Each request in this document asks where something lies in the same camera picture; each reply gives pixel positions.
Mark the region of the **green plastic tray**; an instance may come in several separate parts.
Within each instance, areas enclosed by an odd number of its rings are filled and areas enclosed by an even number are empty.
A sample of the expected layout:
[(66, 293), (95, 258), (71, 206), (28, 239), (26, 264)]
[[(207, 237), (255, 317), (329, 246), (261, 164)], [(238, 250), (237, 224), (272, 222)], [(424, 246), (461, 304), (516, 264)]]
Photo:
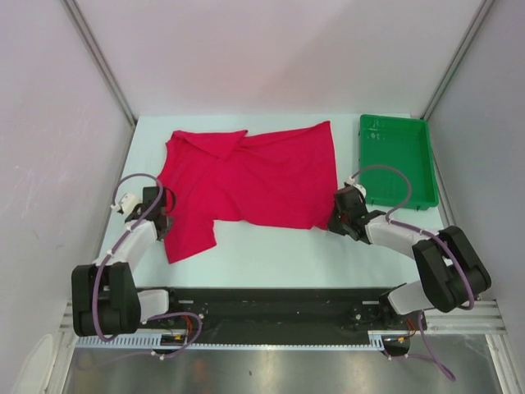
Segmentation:
[(421, 119), (363, 114), (359, 119), (359, 166), (383, 165), (361, 173), (370, 204), (394, 207), (412, 194), (405, 208), (427, 210), (439, 204), (431, 140)]

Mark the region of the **right aluminium corner post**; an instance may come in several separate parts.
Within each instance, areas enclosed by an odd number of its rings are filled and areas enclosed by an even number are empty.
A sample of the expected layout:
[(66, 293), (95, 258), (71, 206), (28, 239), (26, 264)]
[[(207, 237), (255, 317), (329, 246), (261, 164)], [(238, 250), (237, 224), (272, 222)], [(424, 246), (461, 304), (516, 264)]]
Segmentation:
[(472, 20), (468, 24), (463, 37), (459, 41), (458, 47), (455, 49), (454, 54), (448, 63), (444, 74), (440, 78), (436, 88), (434, 89), (430, 99), (428, 100), (425, 108), (422, 111), (420, 119), (429, 121), (431, 115), (438, 107), (441, 99), (445, 95), (446, 90), (450, 86), (450, 83), (454, 79), (455, 74), (458, 72), (463, 61), (472, 45), (474, 44), (477, 36), (480, 34), (486, 20), (491, 14), (493, 8), (497, 4), (496, 0), (483, 0), (480, 2)]

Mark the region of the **red t-shirt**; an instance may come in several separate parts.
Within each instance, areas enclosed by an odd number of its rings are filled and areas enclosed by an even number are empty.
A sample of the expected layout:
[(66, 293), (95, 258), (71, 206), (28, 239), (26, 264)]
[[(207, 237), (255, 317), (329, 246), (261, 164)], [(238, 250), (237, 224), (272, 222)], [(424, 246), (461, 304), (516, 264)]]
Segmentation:
[(173, 192), (169, 263), (217, 244), (217, 221), (325, 230), (337, 190), (331, 123), (250, 135), (174, 131), (158, 176)]

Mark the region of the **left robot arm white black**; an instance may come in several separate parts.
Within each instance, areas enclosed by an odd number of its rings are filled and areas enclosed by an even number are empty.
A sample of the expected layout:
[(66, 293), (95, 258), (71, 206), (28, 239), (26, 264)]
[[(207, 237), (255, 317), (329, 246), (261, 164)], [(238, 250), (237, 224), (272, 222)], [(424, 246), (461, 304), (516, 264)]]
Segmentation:
[(125, 217), (122, 235), (106, 253), (91, 264), (75, 267), (71, 274), (77, 336), (110, 341), (136, 332), (151, 318), (164, 328), (178, 324), (181, 308), (169, 300), (168, 291), (140, 291), (133, 277), (146, 252), (171, 230), (172, 219), (167, 214), (175, 202), (171, 190), (149, 186), (143, 188), (142, 197), (126, 193), (114, 206)]

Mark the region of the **aluminium corner post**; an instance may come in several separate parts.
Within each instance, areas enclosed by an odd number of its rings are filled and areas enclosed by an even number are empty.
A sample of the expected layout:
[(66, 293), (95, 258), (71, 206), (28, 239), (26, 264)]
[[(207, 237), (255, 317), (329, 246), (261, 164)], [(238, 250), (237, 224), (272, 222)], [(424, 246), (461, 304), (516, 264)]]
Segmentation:
[(450, 83), (454, 79), (455, 74), (458, 72), (463, 61), (472, 45), (474, 44), (477, 36), (480, 34), (486, 20), (491, 14), (493, 8), (497, 4), (496, 0), (483, 0), (480, 2), (472, 20), (468, 24), (463, 37), (459, 41), (458, 47), (455, 49), (454, 54), (448, 63), (444, 74), (440, 78), (436, 88), (434, 89), (430, 99), (428, 100), (425, 108), (422, 111), (420, 119), (429, 121), (431, 115), (438, 107), (441, 99), (445, 95), (446, 90), (450, 86)]
[(69, 17), (77, 34), (80, 37), (82, 44), (85, 46), (87, 53), (91, 57), (99, 75), (102, 77), (103, 83), (106, 85), (110, 95), (114, 99), (119, 111), (126, 119), (126, 122), (132, 129), (136, 128), (138, 123), (136, 115), (127, 100), (124, 91), (121, 88), (106, 56), (101, 49), (98, 40), (92, 31), (89, 22), (82, 12), (79, 4), (75, 0), (61, 0), (60, 1), (64, 11)]

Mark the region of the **left aluminium corner post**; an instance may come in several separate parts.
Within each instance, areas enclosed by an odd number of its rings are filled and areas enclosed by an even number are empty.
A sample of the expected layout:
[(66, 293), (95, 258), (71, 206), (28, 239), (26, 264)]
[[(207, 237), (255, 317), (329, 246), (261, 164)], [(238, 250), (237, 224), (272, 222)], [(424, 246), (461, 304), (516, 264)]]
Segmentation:
[(127, 100), (124, 91), (121, 88), (106, 56), (101, 49), (98, 40), (92, 31), (89, 22), (82, 12), (79, 4), (75, 0), (61, 0), (60, 1), (64, 11), (69, 17), (77, 34), (80, 37), (82, 44), (85, 46), (87, 53), (91, 57), (99, 75), (102, 77), (103, 83), (106, 85), (110, 95), (114, 99), (119, 111), (126, 119), (126, 122), (132, 129), (136, 128), (138, 123), (136, 115)]

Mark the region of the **aluminium frame rail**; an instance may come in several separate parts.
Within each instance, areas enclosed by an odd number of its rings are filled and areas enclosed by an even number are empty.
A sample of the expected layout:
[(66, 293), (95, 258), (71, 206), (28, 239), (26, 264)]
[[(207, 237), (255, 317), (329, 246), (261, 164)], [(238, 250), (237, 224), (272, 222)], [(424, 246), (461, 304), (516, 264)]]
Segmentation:
[(206, 338), (211, 335), (232, 335), (240, 337), (243, 334), (254, 336), (269, 335), (275, 337), (284, 336), (287, 333), (297, 335), (300, 333), (311, 333), (315, 337), (324, 337), (338, 332), (413, 332), (420, 328), (451, 331), (451, 332), (484, 332), (501, 331), (504, 324), (500, 319), (500, 312), (494, 304), (479, 302), (472, 310), (455, 309), (449, 313), (442, 313), (437, 309), (429, 309), (418, 315), (418, 326), (409, 329), (361, 329), (353, 330), (350, 328), (338, 328), (333, 323), (219, 323), (212, 328), (203, 327), (203, 322), (199, 315), (191, 312), (167, 311), (156, 318), (151, 318), (146, 323), (141, 323), (136, 332), (142, 330), (181, 330), (189, 329), (193, 333), (203, 333)]

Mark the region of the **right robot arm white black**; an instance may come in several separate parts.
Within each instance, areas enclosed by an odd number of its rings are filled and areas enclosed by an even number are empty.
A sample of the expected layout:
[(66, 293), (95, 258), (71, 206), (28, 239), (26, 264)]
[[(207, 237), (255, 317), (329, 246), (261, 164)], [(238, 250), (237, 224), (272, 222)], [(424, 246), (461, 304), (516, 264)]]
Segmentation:
[(415, 262), (419, 280), (384, 295), (378, 318), (385, 328), (399, 328), (413, 312), (471, 309), (476, 297), (491, 288), (491, 276), (461, 228), (429, 231), (394, 220), (385, 212), (369, 211), (365, 190), (358, 184), (336, 191), (328, 230), (385, 247)]

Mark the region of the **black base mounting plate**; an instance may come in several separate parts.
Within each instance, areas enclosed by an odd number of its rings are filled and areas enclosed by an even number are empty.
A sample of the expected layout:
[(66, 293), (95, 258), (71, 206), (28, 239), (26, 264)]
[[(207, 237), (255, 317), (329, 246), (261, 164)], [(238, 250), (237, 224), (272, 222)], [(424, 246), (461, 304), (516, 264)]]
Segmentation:
[(206, 329), (219, 323), (333, 323), (355, 331), (418, 326), (418, 311), (399, 315), (386, 305), (385, 287), (166, 290), (170, 313), (197, 314)]

